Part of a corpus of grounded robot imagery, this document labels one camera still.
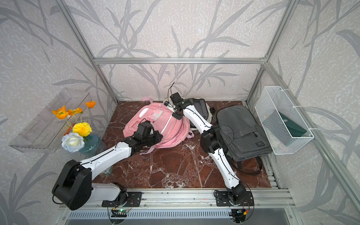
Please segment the pink backpack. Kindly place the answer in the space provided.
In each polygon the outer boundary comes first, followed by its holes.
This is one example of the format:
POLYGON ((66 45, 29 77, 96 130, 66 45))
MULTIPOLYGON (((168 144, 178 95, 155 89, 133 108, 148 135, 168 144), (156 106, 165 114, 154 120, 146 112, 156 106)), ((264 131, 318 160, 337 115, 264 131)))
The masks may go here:
POLYGON ((150 121, 156 131, 163 136, 160 143, 152 146, 146 154, 151 153, 154 149, 172 148, 186 138, 194 137, 190 129, 190 121, 186 117, 180 120, 172 116, 173 111, 167 108, 163 103, 153 102, 149 97, 142 101, 149 101, 150 104, 142 107, 137 114, 126 124, 123 134, 125 137, 133 135, 140 122, 143 120, 150 121))

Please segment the grey fabric backpack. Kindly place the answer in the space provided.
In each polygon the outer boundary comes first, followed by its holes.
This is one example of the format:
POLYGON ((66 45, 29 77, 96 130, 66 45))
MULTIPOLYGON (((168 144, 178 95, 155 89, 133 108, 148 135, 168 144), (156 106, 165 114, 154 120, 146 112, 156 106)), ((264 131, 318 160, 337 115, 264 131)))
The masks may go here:
POLYGON ((246 175, 259 175, 263 168, 260 156, 271 153, 272 147, 252 113, 243 105, 228 106, 217 112, 216 124, 220 128, 224 154, 230 166, 246 175), (259 170, 244 171, 242 161, 252 158, 259 170))

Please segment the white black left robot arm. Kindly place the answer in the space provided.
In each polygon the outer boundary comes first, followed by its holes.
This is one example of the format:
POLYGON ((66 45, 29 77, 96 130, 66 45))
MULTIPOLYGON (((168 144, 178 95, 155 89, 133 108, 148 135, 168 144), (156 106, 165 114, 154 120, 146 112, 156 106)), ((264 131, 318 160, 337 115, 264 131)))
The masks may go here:
POLYGON ((128 200, 126 188, 113 183, 94 183, 106 169, 143 149, 161 142, 163 135, 150 121, 138 125, 137 131, 112 148, 80 162, 68 161, 63 167, 52 195, 74 211, 88 202, 104 201, 106 206, 123 205, 128 200))

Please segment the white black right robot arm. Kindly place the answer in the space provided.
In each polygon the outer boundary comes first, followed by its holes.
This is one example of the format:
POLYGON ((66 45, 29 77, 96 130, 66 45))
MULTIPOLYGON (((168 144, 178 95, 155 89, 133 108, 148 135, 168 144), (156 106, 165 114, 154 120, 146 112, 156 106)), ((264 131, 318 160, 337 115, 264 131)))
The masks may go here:
POLYGON ((193 100, 183 99, 177 92, 169 95, 167 100, 171 101, 174 110, 172 116, 178 120, 183 117, 188 118, 201 134, 201 148, 217 165, 228 192, 229 202, 234 206, 241 204, 246 194, 246 188, 227 161, 220 128, 207 122, 193 105, 193 100))

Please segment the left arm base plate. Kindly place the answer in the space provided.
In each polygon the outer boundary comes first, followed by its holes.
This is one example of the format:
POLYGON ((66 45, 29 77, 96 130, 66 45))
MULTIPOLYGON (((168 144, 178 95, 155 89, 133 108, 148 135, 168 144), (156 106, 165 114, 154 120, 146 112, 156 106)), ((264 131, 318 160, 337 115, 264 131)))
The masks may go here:
POLYGON ((139 207, 142 192, 121 192, 113 201, 103 201, 102 207, 139 207))

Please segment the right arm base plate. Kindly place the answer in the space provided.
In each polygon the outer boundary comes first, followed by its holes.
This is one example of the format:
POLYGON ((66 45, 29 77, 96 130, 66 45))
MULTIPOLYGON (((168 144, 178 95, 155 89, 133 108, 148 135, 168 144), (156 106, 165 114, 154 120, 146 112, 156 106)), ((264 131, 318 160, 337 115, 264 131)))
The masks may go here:
POLYGON ((245 196, 241 199, 240 203, 236 203, 233 204, 230 202, 230 199, 228 197, 228 192, 227 191, 219 191, 219 190, 215 190, 213 192, 214 197, 216 199, 216 205, 218 207, 223 207, 223 206, 246 206, 246 207, 253 207, 254 206, 254 198, 253 195, 251 193, 251 191, 247 191, 245 196))

